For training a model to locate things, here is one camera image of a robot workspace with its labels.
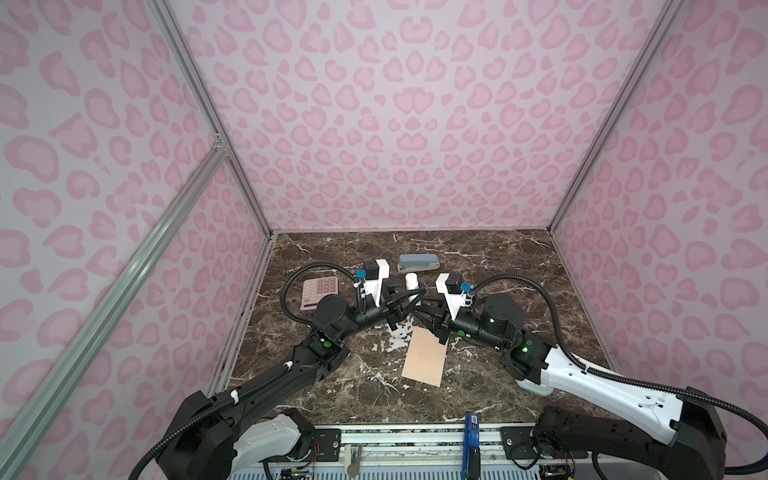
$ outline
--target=brown marble surface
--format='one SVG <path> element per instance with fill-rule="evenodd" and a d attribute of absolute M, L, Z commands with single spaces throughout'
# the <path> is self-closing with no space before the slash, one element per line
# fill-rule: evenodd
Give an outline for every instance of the brown marble surface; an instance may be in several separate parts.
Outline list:
<path fill-rule="evenodd" d="M 543 230 L 449 231 L 412 233 L 290 233 L 277 237 L 259 299 L 253 311 L 231 379 L 233 385 L 250 379 L 283 358 L 309 327 L 295 323 L 280 312 L 280 288 L 291 272 L 316 260 L 327 260 L 354 270 L 364 259 L 384 258 L 398 276 L 397 260 L 403 253 L 435 253 L 441 267 L 419 273 L 431 287 L 442 272 L 460 271 L 465 281 L 477 283 L 496 273 L 514 272 L 542 283 L 558 305 L 568 345 L 579 356 L 607 366 L 562 262 Z M 299 278 L 289 295 L 291 310 L 300 312 Z M 353 288 L 346 277 L 339 280 L 340 293 L 352 303 Z M 546 305 L 526 286 L 499 282 L 483 293 L 511 291 L 528 314 L 526 327 L 554 339 Z M 283 402 L 295 406 L 316 424 L 410 423 L 463 419 L 466 412 L 480 411 L 484 422 L 531 422 L 542 407 L 558 405 L 590 415 L 607 415 L 598 407 L 555 390 L 546 398 L 518 388 L 499 363 L 500 355 L 471 346 L 454 337 L 441 386 L 421 384 L 400 376 L 412 324 L 391 333 L 384 325 L 369 329 L 346 343 L 352 352 L 333 374 Z"/>

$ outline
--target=calculator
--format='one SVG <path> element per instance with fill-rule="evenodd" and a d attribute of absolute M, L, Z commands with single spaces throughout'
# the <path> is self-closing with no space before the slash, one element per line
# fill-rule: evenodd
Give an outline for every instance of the calculator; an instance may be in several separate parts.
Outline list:
<path fill-rule="evenodd" d="M 314 310 L 325 295 L 338 292 L 339 278 L 336 276 L 304 280 L 304 288 L 301 293 L 301 310 Z"/>

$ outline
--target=pink heart-patterned wall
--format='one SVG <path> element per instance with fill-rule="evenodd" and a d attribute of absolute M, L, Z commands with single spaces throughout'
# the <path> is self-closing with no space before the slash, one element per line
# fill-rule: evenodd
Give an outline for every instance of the pink heart-patterned wall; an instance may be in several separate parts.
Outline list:
<path fill-rule="evenodd" d="M 19 478 L 126 478 L 210 383 L 263 242 L 223 165 Z"/>
<path fill-rule="evenodd" d="M 556 240 L 622 373 L 693 386 L 768 420 L 759 3 L 691 3 Z M 765 453 L 754 427 L 723 420 L 728 465 Z"/>
<path fill-rule="evenodd" d="M 2 435 L 213 138 L 141 0 L 0 12 Z"/>
<path fill-rule="evenodd" d="M 661 0 L 172 1 L 272 228 L 549 224 Z"/>

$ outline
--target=blue and black tool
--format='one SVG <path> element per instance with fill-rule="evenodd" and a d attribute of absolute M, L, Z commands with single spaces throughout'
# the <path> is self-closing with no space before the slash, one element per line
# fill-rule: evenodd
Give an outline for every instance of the blue and black tool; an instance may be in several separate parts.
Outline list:
<path fill-rule="evenodd" d="M 464 457 L 462 477 L 480 479 L 480 414 L 468 413 L 464 418 Z"/>

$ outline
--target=cardboard sheet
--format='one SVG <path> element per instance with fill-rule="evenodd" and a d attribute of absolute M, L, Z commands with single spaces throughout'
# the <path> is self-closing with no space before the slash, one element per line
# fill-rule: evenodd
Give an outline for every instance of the cardboard sheet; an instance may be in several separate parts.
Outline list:
<path fill-rule="evenodd" d="M 440 340 L 432 332 L 420 326 L 414 327 L 400 375 L 416 382 L 440 386 L 447 349 L 448 345 L 440 345 Z"/>

